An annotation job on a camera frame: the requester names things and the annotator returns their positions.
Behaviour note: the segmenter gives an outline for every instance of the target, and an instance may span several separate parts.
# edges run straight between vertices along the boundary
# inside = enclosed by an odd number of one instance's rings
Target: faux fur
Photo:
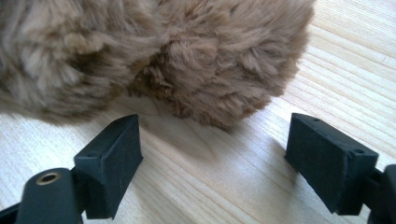
[[[298,71],[314,0],[2,0],[0,111],[85,120],[123,91],[228,127]]]

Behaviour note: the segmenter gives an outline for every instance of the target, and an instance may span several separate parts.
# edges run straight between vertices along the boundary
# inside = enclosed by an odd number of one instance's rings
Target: light wood
[[[172,117],[143,97],[94,121],[54,127],[0,115],[0,209],[25,181],[73,156],[107,124],[140,115],[143,155],[114,220],[86,223],[365,223],[326,209],[285,162],[292,112],[323,119],[396,163],[396,1],[319,0],[301,71],[286,93],[231,130]]]

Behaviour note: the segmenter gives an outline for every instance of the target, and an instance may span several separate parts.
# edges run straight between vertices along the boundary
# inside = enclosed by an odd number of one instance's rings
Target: fur
[[[123,91],[229,127],[283,93],[314,0],[2,0],[0,111],[86,120]]]

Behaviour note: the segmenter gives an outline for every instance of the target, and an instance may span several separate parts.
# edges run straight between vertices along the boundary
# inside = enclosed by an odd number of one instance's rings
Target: brown fur
[[[227,127],[282,94],[314,0],[2,0],[0,111],[86,119],[129,88]]]

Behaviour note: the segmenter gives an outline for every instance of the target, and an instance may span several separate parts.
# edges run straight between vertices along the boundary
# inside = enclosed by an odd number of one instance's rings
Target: black plastic part
[[[142,160],[137,115],[113,121],[76,155],[75,176],[88,186],[81,200],[88,218],[114,218]]]
[[[71,172],[57,168],[29,179],[24,188],[16,223],[82,223]]]
[[[17,214],[19,204],[14,204],[9,208],[0,212],[0,223],[1,224],[14,224],[17,221]]]
[[[331,212],[358,215],[360,187],[378,154],[319,119],[292,114],[285,158]]]
[[[392,223],[396,223],[396,164],[389,165],[382,181],[385,207]]]

